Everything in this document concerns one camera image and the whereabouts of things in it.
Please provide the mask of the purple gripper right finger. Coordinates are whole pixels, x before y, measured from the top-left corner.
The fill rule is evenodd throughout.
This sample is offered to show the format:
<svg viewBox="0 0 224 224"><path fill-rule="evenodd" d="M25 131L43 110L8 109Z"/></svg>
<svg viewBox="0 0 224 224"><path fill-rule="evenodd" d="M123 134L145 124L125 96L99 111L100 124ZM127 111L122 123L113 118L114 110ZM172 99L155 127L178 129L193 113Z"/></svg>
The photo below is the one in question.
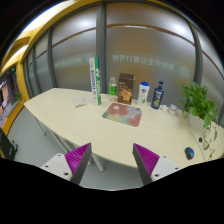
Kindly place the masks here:
<svg viewBox="0 0 224 224"><path fill-rule="evenodd" d="M133 144L132 153L143 185L148 185L179 170L169 157L159 156L136 143Z"/></svg>

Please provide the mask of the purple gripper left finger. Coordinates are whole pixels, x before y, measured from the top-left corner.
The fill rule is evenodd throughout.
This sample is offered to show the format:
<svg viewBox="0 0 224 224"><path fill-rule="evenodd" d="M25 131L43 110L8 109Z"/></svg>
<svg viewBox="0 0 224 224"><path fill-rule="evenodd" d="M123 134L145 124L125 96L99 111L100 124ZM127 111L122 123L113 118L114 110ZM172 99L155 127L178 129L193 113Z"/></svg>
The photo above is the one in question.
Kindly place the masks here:
<svg viewBox="0 0 224 224"><path fill-rule="evenodd" d="M42 165L41 168L79 185L91 154L91 144L87 143L68 152L67 154L56 154Z"/></svg>

